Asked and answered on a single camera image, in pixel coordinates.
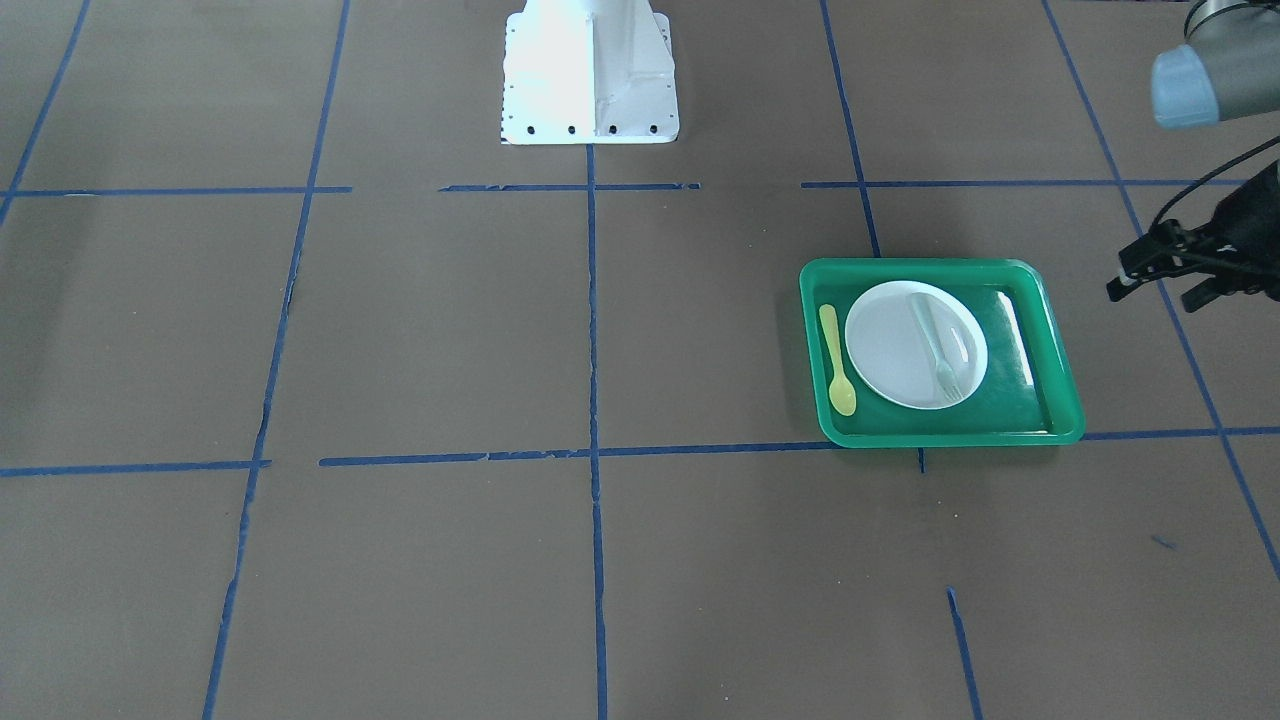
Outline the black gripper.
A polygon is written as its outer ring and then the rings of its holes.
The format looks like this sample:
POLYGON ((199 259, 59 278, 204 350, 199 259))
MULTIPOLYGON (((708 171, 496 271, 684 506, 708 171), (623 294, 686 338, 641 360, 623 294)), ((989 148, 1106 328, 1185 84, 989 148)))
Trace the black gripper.
POLYGON ((1185 313, 1236 293, 1277 297, 1279 190, 1276 178, 1252 178, 1230 192, 1203 225, 1175 220, 1152 227, 1157 240, 1135 240, 1117 254, 1117 274, 1106 283, 1110 301, 1164 277, 1201 274, 1181 293, 1185 313))

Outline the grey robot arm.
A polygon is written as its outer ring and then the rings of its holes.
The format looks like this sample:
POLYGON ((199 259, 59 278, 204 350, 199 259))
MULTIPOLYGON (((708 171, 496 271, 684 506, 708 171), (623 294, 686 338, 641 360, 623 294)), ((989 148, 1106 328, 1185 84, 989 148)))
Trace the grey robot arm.
MULTIPOLYGON (((1194 1, 1181 45, 1157 55, 1149 82, 1156 123, 1194 129, 1268 114, 1279 106, 1279 10, 1275 1, 1194 1)), ((1221 199, 1202 225, 1185 227, 1171 210, 1225 172, 1276 149, 1272 137, 1204 173, 1175 193, 1146 232, 1117 254, 1108 300, 1140 287, 1198 275, 1181 295, 1185 313, 1233 295, 1279 293, 1279 181, 1271 161, 1221 199)))

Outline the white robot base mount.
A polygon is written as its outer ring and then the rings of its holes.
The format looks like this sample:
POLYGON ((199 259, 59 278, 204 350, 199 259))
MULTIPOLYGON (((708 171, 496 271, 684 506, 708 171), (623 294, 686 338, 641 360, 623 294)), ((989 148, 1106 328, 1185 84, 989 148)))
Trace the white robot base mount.
POLYGON ((507 17, 504 41, 503 143, 678 138, 672 28, 649 1, 527 1, 507 17))

